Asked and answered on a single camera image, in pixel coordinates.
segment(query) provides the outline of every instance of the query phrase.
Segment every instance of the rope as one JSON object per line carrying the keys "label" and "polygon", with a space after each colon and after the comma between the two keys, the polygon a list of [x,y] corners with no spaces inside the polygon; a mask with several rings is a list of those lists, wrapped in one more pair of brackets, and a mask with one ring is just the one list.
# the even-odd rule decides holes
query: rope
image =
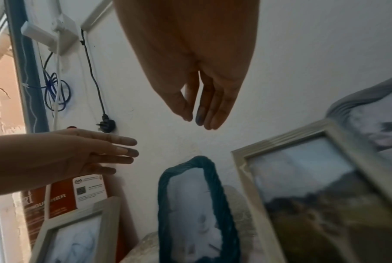
{"label": "rope", "polygon": [[219,229],[222,232],[222,249],[220,251],[220,257],[213,259],[202,257],[197,260],[196,263],[239,263],[239,237],[233,222],[233,217],[222,184],[217,176],[214,163],[205,156],[196,156],[190,161],[168,168],[161,175],[158,183],[158,238],[160,244],[160,263],[176,263],[171,259],[172,238],[168,223],[169,203],[167,185],[171,177],[180,175],[191,168],[202,168],[204,171],[204,179],[209,186],[213,201],[213,212]]}

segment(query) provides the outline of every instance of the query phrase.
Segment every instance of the framed photo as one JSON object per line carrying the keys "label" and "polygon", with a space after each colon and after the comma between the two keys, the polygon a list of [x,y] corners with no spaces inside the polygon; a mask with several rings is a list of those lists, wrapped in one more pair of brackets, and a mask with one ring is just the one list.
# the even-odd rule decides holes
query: framed photo
{"label": "framed photo", "polygon": [[110,197],[44,222],[30,263],[115,262],[120,199]]}
{"label": "framed photo", "polygon": [[266,262],[392,263],[392,167],[335,122],[232,154]]}

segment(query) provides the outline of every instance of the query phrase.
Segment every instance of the silver picture frame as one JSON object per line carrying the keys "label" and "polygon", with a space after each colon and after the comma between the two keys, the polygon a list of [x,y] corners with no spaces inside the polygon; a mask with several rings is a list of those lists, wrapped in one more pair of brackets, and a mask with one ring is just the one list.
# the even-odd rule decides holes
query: silver picture frame
{"label": "silver picture frame", "polygon": [[[87,223],[87,225],[83,227],[84,229],[87,228],[88,230],[93,230],[94,227],[96,228],[95,232],[86,233],[86,235],[89,234],[89,236],[86,236],[86,238],[89,238],[86,242],[89,246],[89,252],[86,253],[89,253],[89,255],[87,255],[88,260],[86,260],[85,262],[114,263],[116,256],[119,219],[120,198],[109,197],[105,200],[94,203],[87,208],[77,209],[69,213],[57,216],[55,218],[46,220],[43,223],[40,233],[37,237],[29,263],[47,263],[60,261],[65,262],[68,260],[68,257],[76,256],[68,255],[68,253],[72,252],[68,251],[68,245],[65,244],[60,246],[62,252],[59,252],[60,254],[64,253],[64,255],[62,255],[61,257],[64,257],[65,259],[51,258],[53,254],[52,250],[57,249],[58,247],[58,245],[56,246],[54,244],[56,243],[56,239],[58,238],[57,235],[59,233],[59,230],[64,230],[65,227],[75,226],[75,224],[81,226],[82,222]],[[85,240],[84,235],[85,234],[83,234],[83,236],[80,236],[78,239],[83,238],[83,240]],[[61,240],[60,243],[68,243],[64,240],[64,236],[61,236],[59,238]],[[76,241],[76,243],[74,243],[73,241],[70,250],[81,250],[81,248],[73,247],[74,245],[84,246],[86,244],[82,244],[82,241]]]}
{"label": "silver picture frame", "polygon": [[374,186],[382,198],[385,197],[392,205],[392,167],[390,164],[380,157],[374,149],[362,143],[330,119],[324,119],[280,136],[234,150],[232,152],[233,160],[264,249],[265,262],[287,263],[287,259],[269,212],[265,208],[266,202],[264,198],[261,198],[263,195],[256,186],[255,175],[249,167],[248,160],[322,136],[326,136],[360,171],[360,174]]}

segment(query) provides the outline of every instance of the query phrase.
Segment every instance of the picture frame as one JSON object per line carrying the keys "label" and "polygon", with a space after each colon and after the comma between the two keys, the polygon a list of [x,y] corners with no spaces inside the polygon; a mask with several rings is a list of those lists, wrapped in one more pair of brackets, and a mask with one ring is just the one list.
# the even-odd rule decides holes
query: picture frame
{"label": "picture frame", "polygon": [[46,220],[29,263],[115,262],[119,218],[120,198],[109,197]]}
{"label": "picture frame", "polygon": [[353,134],[343,130],[330,119],[320,120],[280,136],[234,150],[232,152],[233,160],[256,231],[267,257],[266,262],[287,263],[288,260],[271,220],[269,209],[266,208],[269,203],[264,200],[263,193],[258,190],[255,175],[250,169],[250,166],[253,165],[252,160],[259,156],[263,158],[264,155],[283,151],[290,147],[307,145],[307,142],[319,138],[330,141],[365,177],[365,180],[379,191],[380,195],[383,196],[382,198],[385,198],[392,205],[392,167],[390,164],[369,145],[362,143]]}

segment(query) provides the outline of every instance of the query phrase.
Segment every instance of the landscape photo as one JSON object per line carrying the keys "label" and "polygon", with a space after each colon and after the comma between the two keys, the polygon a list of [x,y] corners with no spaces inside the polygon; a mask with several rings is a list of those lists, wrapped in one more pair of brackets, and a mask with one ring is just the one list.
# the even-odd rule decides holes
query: landscape photo
{"label": "landscape photo", "polygon": [[288,263],[392,263],[392,206],[329,139],[248,164]]}

